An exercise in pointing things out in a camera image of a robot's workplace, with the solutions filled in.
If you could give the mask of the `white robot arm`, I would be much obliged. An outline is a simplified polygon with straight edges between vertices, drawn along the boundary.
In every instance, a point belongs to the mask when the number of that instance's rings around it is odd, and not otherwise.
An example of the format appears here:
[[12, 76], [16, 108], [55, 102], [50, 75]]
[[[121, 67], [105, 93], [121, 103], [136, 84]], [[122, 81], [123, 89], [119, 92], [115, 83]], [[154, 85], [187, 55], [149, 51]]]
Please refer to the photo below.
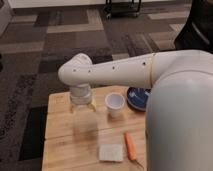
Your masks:
[[148, 89], [147, 171], [213, 171], [213, 54], [165, 51], [94, 64], [80, 53], [58, 77], [72, 91], [82, 84]]

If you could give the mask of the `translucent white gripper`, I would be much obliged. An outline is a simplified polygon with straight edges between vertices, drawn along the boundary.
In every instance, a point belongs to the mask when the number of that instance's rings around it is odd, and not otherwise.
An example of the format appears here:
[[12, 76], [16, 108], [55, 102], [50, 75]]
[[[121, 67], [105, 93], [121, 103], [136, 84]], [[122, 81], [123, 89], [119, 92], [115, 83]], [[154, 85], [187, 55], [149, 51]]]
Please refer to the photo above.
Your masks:
[[93, 111], [96, 111], [96, 102], [92, 98], [92, 90], [89, 84], [81, 84], [70, 87], [71, 112], [79, 105], [86, 105]]

